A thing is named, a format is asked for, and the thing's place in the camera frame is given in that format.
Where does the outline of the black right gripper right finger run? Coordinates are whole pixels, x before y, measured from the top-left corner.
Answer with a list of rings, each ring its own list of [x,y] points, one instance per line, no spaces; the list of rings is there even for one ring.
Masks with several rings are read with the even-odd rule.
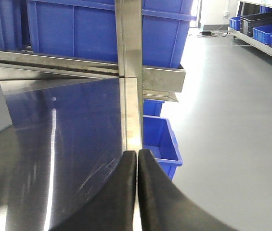
[[[233,230],[186,197],[147,149],[138,156],[138,197],[144,231]]]

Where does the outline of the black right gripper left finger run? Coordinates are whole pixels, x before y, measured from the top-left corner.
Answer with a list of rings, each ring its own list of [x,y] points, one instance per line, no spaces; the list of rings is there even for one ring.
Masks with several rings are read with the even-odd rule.
[[[136,195],[137,157],[124,151],[113,174],[79,211],[53,231],[131,231]]]

